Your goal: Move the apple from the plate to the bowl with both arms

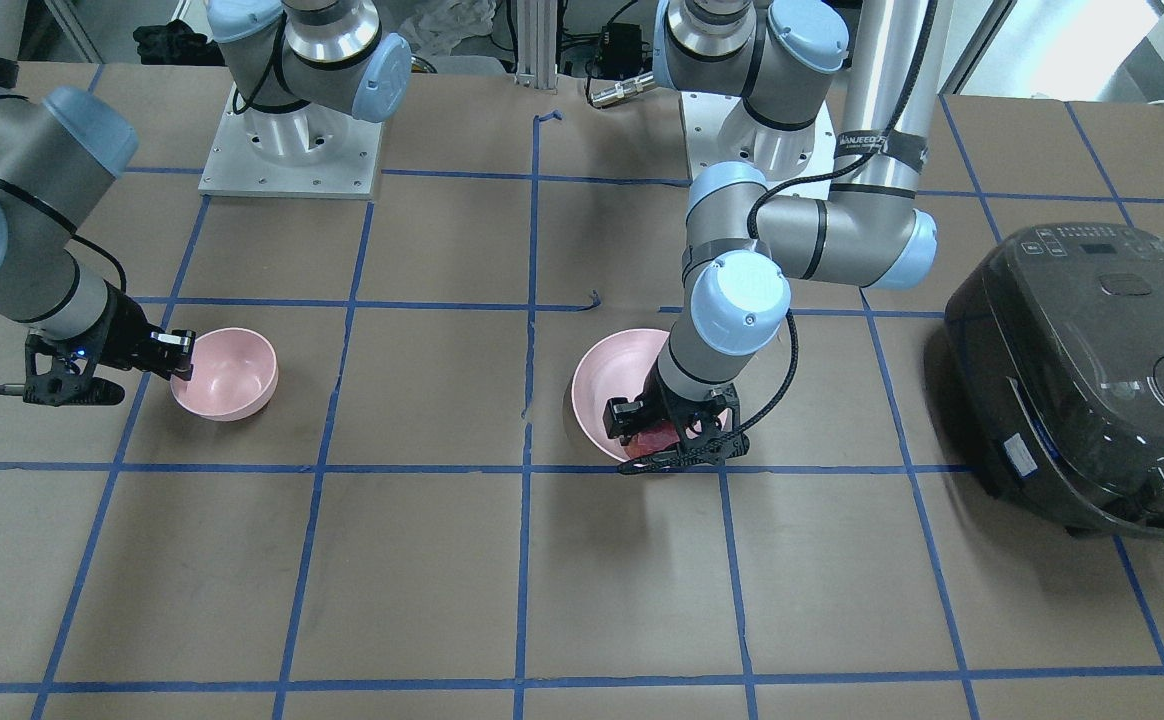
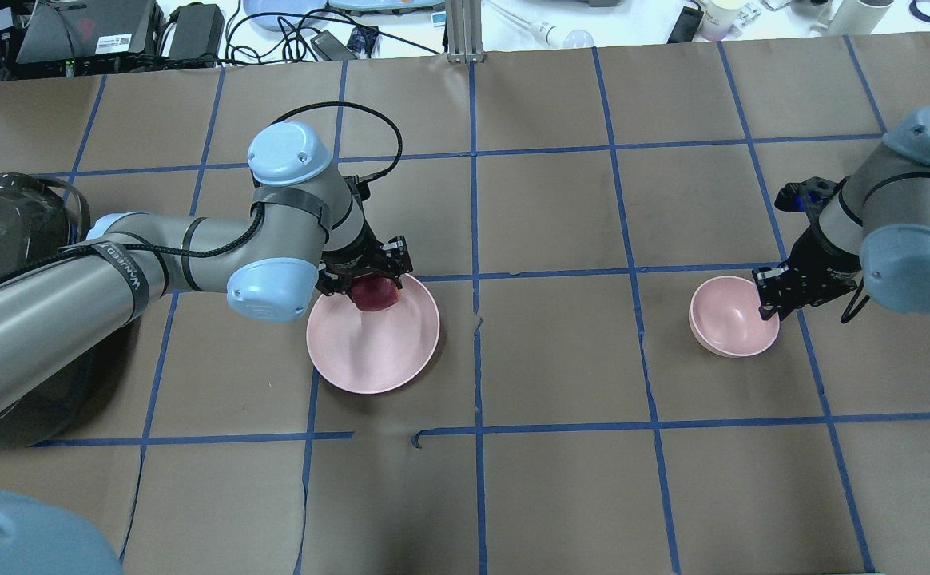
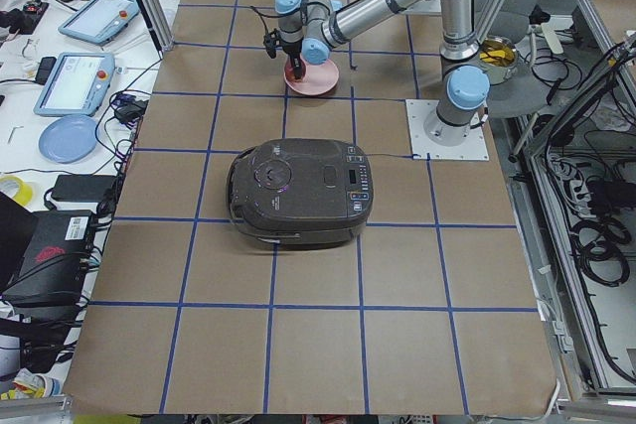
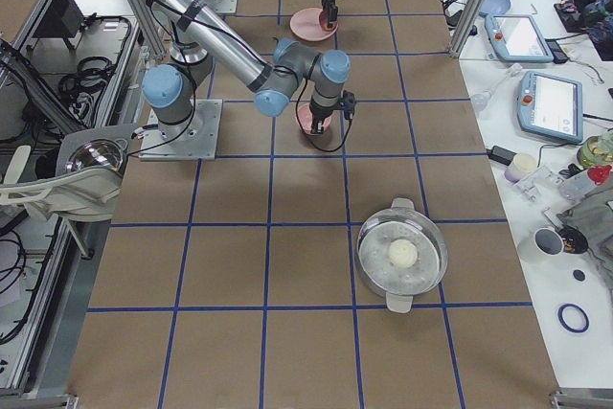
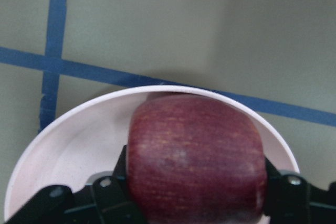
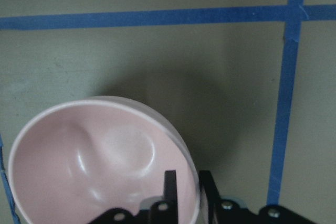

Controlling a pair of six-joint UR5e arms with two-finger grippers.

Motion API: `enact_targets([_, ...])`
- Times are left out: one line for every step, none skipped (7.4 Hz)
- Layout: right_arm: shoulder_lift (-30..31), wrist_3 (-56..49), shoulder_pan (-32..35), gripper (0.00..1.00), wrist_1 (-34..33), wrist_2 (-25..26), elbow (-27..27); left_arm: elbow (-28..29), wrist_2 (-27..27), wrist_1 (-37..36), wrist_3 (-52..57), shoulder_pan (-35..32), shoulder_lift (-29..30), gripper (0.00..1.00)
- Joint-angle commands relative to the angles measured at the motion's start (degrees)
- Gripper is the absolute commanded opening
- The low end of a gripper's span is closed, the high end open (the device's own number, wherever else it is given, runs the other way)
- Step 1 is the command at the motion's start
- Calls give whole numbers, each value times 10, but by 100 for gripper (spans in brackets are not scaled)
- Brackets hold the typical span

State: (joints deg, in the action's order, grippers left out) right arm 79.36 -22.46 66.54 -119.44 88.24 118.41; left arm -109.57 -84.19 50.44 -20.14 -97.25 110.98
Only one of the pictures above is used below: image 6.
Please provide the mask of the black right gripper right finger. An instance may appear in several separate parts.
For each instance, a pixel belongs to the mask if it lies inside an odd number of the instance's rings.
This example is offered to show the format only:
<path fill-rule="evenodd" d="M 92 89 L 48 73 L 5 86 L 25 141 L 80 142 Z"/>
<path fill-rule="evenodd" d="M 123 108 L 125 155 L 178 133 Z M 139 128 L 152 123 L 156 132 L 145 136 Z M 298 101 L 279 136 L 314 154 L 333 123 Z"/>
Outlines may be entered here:
<path fill-rule="evenodd" d="M 222 197 L 210 171 L 202 170 L 198 176 L 204 223 L 312 223 L 280 205 L 264 206 L 255 214 L 238 200 Z"/>

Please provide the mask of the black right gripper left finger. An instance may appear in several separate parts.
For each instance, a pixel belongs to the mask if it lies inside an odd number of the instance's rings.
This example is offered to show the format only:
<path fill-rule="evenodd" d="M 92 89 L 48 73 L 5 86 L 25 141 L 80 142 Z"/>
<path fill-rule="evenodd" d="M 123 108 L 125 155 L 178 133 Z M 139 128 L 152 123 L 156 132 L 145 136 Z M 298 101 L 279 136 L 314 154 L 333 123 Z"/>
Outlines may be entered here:
<path fill-rule="evenodd" d="M 148 209 L 141 209 L 134 216 L 123 208 L 112 208 L 91 223 L 178 223 L 178 216 L 176 171 L 167 170 L 164 173 L 163 195 Z"/>

